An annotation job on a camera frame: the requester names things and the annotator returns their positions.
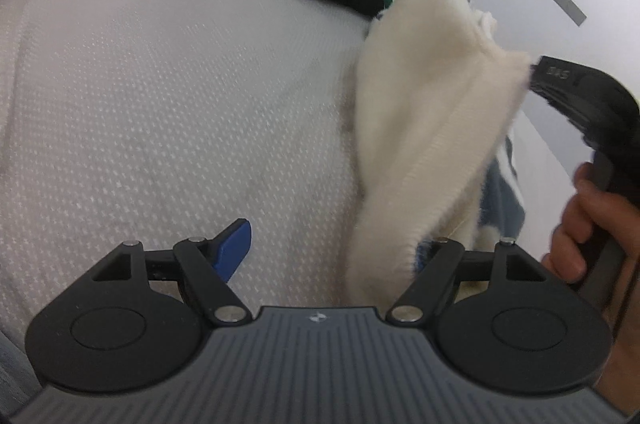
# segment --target logo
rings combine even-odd
[[[314,315],[309,316],[310,321],[313,321],[314,323],[318,323],[318,324],[324,321],[327,321],[327,319],[329,318],[324,314],[322,314],[322,312],[316,312]]]
[[[568,70],[562,70],[562,68],[557,67],[549,67],[546,74],[562,80],[569,79],[571,77],[571,73]]]

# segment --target ridged surface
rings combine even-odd
[[[622,422],[589,390],[533,399],[479,388],[450,370],[419,331],[390,327],[371,309],[277,308],[264,309],[247,327],[215,332],[196,360],[154,388],[95,398],[47,388],[12,419],[14,424]]]

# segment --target white towel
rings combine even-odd
[[[425,236],[474,244],[487,166],[529,83],[529,57],[501,49],[489,18],[467,0],[397,0],[372,25],[357,67],[352,304],[384,313]]]

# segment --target white bedsheet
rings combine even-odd
[[[120,241],[167,248],[240,216],[254,244],[231,285],[252,309],[340,301],[364,19],[316,0],[0,0],[0,20],[0,330],[19,340]],[[538,184],[568,178],[540,167],[526,119],[518,134],[539,255],[558,209]]]

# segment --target human hand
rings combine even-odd
[[[627,254],[605,319],[613,324],[622,304],[636,260],[640,257],[640,210],[620,195],[601,192],[588,181],[592,166],[584,164],[574,176],[577,194],[569,200],[542,263],[566,282],[580,280],[586,263],[577,244],[586,242],[594,224],[605,229]],[[622,411],[640,407],[640,288],[636,288],[597,390]]]

